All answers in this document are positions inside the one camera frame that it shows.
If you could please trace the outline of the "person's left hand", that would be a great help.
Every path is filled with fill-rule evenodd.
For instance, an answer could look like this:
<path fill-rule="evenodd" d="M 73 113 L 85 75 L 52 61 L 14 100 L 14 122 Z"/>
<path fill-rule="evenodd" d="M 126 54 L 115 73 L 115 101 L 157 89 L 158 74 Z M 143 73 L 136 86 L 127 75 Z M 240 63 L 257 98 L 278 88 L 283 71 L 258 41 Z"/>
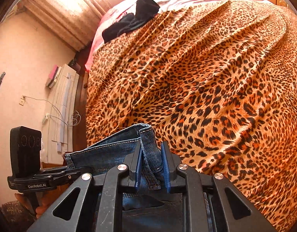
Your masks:
<path fill-rule="evenodd" d="M 51 204 L 63 193 L 63 190 L 55 189 L 52 191 L 46 191 L 40 199 L 41 204 L 35 209 L 36 218 L 42 216 L 42 214 L 51 206 Z M 25 207 L 27 210 L 31 208 L 29 200 L 20 193 L 15 193 L 15 198 Z"/>

